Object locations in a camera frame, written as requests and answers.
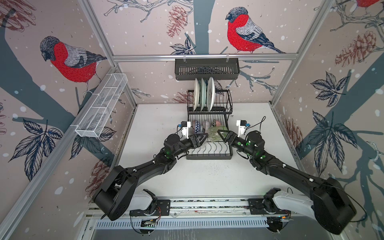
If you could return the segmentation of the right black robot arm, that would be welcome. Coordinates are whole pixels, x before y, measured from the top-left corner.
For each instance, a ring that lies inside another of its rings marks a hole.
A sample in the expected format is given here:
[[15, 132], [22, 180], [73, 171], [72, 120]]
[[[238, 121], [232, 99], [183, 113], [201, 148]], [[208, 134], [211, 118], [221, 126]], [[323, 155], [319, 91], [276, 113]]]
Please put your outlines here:
[[275, 177], [299, 190], [301, 195], [289, 194], [280, 188], [272, 188], [264, 195], [264, 209], [269, 213], [278, 210], [296, 212], [316, 220], [328, 232], [339, 235], [352, 221], [357, 210], [341, 184], [295, 169], [264, 149], [265, 141], [259, 131], [252, 131], [246, 139], [237, 133], [219, 130], [222, 140], [244, 153], [244, 158], [261, 173]]

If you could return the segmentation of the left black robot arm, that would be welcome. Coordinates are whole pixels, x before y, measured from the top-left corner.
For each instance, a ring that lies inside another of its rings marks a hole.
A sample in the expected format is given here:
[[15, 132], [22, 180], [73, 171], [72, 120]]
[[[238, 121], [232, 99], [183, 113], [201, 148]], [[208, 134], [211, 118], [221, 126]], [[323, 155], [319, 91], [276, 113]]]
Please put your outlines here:
[[152, 160], [136, 167], [116, 166], [110, 170], [94, 193], [93, 202], [103, 211], [104, 217], [111, 221], [117, 220], [129, 208], [137, 186], [169, 172], [177, 163], [179, 155], [201, 147], [208, 137], [208, 134], [200, 133], [181, 140], [178, 134], [169, 135], [164, 141], [164, 147]]

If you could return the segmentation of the black two-tier dish rack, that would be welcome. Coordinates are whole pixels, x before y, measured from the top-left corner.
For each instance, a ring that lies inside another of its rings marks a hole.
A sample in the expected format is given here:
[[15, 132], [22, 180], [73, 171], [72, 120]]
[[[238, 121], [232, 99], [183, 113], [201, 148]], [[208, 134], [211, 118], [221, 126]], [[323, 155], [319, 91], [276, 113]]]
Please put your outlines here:
[[208, 134], [203, 145], [189, 151], [188, 160], [230, 160], [232, 148], [223, 142], [218, 130], [228, 130], [228, 120], [233, 112], [233, 102], [230, 91], [217, 90], [213, 107], [194, 109], [194, 91], [188, 91], [188, 121], [191, 123], [189, 134]]

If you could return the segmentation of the white plate left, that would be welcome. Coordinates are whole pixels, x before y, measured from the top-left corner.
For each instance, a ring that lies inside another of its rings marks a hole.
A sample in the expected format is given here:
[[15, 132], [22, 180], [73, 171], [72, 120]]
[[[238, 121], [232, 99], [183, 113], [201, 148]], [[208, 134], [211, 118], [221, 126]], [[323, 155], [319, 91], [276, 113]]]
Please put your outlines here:
[[199, 106], [199, 99], [200, 99], [200, 82], [198, 79], [195, 79], [193, 111], [195, 111]]

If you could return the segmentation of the white plate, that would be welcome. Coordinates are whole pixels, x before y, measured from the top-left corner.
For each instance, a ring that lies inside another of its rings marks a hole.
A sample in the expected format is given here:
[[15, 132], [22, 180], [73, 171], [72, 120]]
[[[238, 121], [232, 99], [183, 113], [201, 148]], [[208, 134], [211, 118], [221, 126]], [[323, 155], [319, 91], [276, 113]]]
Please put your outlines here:
[[207, 109], [208, 112], [210, 112], [213, 108], [214, 101], [215, 101], [215, 83], [214, 78], [210, 77], [208, 81], [208, 87], [207, 87]]
[[193, 111], [195, 111], [199, 106], [199, 99], [200, 99], [200, 82], [198, 79], [195, 79]]

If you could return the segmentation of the white plate right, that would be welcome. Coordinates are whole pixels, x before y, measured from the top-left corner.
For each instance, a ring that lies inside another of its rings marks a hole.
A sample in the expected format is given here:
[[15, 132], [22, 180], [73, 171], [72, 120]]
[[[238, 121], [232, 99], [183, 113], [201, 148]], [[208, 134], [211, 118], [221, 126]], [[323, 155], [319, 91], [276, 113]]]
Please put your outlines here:
[[208, 112], [210, 112], [213, 108], [214, 101], [215, 101], [215, 83], [214, 78], [210, 77], [208, 81], [208, 87], [207, 87], [207, 109]]

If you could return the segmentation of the pale green plate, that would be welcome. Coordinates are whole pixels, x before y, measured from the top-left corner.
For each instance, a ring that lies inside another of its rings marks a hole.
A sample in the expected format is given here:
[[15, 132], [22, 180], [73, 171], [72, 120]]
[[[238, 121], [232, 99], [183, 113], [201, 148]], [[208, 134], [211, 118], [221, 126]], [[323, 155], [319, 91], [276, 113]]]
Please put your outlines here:
[[200, 104], [201, 111], [203, 111], [207, 105], [207, 83], [204, 79], [201, 79], [200, 82]]

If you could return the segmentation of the black hanging wall basket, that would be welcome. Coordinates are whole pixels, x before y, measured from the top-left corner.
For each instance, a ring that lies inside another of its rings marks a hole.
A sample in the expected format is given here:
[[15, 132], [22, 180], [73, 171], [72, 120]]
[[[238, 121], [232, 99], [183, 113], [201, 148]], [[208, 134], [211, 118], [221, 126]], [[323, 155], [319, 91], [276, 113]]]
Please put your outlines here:
[[239, 60], [230, 59], [176, 59], [175, 77], [178, 81], [195, 79], [236, 80], [240, 74]]

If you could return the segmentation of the aluminium mounting rail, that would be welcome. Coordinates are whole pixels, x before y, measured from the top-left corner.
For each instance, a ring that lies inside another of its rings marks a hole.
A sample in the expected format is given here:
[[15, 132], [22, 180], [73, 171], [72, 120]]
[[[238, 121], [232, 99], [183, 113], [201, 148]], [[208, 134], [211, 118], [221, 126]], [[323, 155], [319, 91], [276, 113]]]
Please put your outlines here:
[[[314, 202], [308, 197], [302, 195], [293, 195], [286, 192], [278, 192], [270, 197], [254, 197], [272, 201], [278, 209], [290, 211], [291, 214], [299, 214], [311, 219], [315, 219]], [[151, 199], [135, 195], [129, 208], [123, 213], [123, 216], [129, 216], [132, 210], [145, 210], [153, 201], [170, 200], [171, 208], [170, 217], [178, 217], [186, 214], [201, 214], [201, 215], [230, 215], [244, 214], [251, 215], [248, 199], [240, 198], [187, 198], [187, 199]]]

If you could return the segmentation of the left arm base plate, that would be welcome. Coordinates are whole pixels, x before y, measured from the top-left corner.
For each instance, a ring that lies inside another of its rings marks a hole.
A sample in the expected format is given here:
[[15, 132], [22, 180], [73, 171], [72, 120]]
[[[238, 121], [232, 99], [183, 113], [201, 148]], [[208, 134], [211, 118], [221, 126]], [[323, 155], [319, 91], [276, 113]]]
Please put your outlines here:
[[170, 214], [171, 201], [170, 200], [157, 200], [153, 201], [145, 210], [132, 210], [130, 216], [132, 217], [159, 217], [168, 216]]

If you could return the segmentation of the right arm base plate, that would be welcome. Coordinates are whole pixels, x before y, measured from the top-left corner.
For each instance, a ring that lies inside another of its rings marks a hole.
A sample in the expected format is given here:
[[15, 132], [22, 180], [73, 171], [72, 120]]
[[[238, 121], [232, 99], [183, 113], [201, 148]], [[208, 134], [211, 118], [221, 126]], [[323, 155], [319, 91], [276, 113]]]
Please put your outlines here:
[[278, 209], [278, 207], [270, 200], [262, 198], [248, 199], [251, 215], [290, 215], [291, 212], [287, 210]]

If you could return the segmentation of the horizontal aluminium frame bar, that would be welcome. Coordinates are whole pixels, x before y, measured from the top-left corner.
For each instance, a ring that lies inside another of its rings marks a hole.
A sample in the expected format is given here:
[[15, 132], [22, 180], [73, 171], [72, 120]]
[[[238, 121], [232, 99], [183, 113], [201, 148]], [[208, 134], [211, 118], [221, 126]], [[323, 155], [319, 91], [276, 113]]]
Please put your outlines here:
[[212, 54], [212, 55], [116, 55], [113, 60], [116, 63], [125, 62], [160, 62], [174, 61], [176, 59], [238, 59], [244, 61], [294, 61], [298, 54]]

